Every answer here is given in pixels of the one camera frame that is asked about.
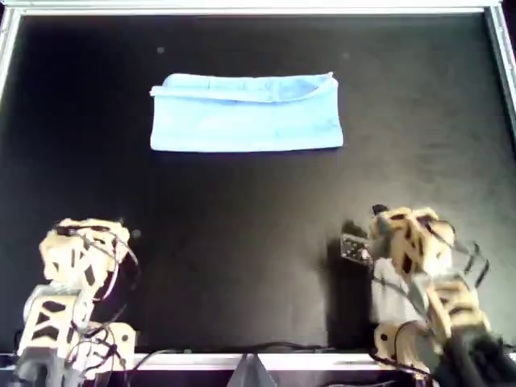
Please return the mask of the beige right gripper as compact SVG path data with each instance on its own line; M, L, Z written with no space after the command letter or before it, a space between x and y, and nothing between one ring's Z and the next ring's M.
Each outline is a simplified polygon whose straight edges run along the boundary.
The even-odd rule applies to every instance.
M438 215L430 207L389 210L383 204L376 204L372 206L372 212L371 236L374 239L387 237L390 258L396 263L401 263L406 257L416 263L425 260L431 237L427 224L438 220Z

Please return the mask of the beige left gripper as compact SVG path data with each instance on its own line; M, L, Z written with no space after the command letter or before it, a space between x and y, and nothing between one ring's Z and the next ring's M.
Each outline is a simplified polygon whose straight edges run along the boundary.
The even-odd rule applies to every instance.
M85 220L84 254L91 263L102 263L108 271L123 262L128 253L130 232L119 222Z

